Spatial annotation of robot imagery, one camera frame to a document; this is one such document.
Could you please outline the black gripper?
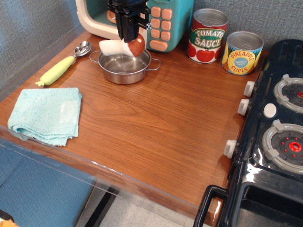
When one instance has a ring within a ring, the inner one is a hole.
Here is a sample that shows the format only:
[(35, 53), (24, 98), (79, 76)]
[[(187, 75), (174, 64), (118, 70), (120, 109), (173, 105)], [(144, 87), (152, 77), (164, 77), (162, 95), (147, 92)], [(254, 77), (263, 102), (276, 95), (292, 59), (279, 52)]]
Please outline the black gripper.
[(125, 43), (135, 40), (140, 28), (151, 28), (151, 10), (147, 6), (147, 0), (109, 0), (107, 9), (115, 12), (118, 34)]

